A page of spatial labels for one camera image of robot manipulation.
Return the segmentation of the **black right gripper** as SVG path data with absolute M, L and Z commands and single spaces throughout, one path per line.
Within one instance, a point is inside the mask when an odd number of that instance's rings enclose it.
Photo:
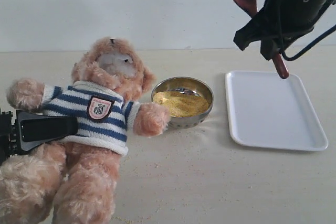
M 244 51 L 250 43 L 260 42 L 265 60 L 281 59 L 298 38 L 310 33 L 335 0 L 265 0 L 262 9 L 241 29 L 233 42 Z

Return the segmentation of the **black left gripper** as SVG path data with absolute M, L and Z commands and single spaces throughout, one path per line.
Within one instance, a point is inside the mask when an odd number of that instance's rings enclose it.
M 44 143 L 78 132 L 77 118 L 73 116 L 46 116 L 16 110 L 14 125 L 12 117 L 11 111 L 1 112 L 1 164 L 10 156 L 25 155 Z

